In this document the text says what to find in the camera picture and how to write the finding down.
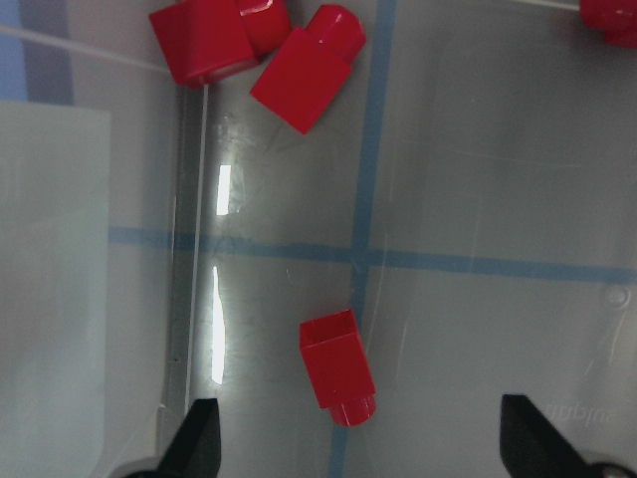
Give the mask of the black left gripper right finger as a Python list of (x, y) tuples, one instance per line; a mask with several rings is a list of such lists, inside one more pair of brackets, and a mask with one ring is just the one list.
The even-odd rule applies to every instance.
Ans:
[(500, 457), (511, 477), (634, 477), (610, 461), (588, 462), (523, 394), (505, 394), (500, 405)]

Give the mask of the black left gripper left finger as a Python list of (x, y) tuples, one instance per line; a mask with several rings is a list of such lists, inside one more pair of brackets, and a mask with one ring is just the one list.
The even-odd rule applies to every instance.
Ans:
[(214, 478), (222, 460), (219, 403), (216, 398), (196, 399), (154, 469), (133, 477)]

